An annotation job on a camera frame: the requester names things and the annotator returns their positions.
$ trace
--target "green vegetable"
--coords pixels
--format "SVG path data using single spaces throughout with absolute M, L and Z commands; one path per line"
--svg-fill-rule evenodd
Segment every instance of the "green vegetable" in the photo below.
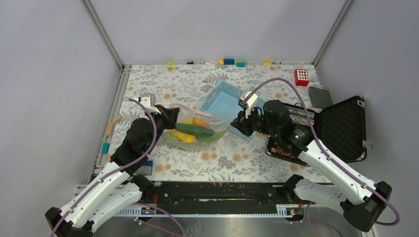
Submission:
M 176 130 L 197 137 L 211 137 L 215 134 L 214 130 L 195 124 L 177 123 Z

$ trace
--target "white bracket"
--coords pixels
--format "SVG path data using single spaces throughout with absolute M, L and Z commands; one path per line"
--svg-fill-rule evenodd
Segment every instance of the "white bracket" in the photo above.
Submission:
M 131 98 L 131 99 L 140 102 L 150 113 L 157 113 L 157 114 L 162 113 L 160 112 L 159 109 L 155 107 L 156 96 L 154 94 L 150 94 L 150 93 L 141 94 L 137 98 Z
M 302 200 L 313 201 L 343 214 L 340 203 L 346 201 L 346 196 L 336 186 L 321 185 L 302 179 L 295 185 L 294 191 Z
M 245 110 L 246 118 L 249 117 L 249 115 L 251 114 L 251 110 L 256 106 L 256 103 L 257 103 L 257 95 L 253 94 L 251 95 L 249 100 L 246 101 L 245 105 L 242 104 L 242 101 L 244 101 L 248 97 L 249 94 L 250 92 L 243 92 L 243 94 L 239 98 L 239 104 L 242 106 L 242 108 L 246 109 Z

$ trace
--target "red box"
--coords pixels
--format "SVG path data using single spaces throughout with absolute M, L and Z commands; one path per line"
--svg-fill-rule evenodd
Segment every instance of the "red box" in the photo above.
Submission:
M 301 86 L 308 85 L 308 72 L 305 69 L 296 69 L 294 72 L 295 84 Z

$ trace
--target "plastic basket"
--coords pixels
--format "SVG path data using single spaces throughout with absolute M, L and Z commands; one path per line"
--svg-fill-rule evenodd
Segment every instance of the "plastic basket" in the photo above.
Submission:
M 203 101 L 201 110 L 228 120 L 234 120 L 237 118 L 237 114 L 243 110 L 238 102 L 238 99 L 243 92 L 244 90 L 238 87 L 226 83 L 225 81 L 220 81 L 211 91 L 208 98 Z M 264 103 L 264 100 L 258 98 L 256 106 L 263 108 Z M 233 127 L 230 131 L 247 141 L 252 137 L 243 135 L 239 130 Z

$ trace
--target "white wall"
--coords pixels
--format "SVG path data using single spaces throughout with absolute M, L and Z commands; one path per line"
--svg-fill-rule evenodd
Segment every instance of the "white wall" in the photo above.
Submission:
M 86 181 L 118 68 L 79 0 L 0 3 L 0 236 L 45 237 Z
M 320 62 L 320 82 L 335 101 L 366 97 L 367 160 L 353 164 L 376 182 L 393 187 L 401 213 L 395 227 L 378 226 L 380 237 L 417 236 L 419 137 L 419 1 L 356 1 Z M 389 208 L 379 218 L 392 221 Z
M 127 64 L 311 63 L 345 0 L 92 0 Z

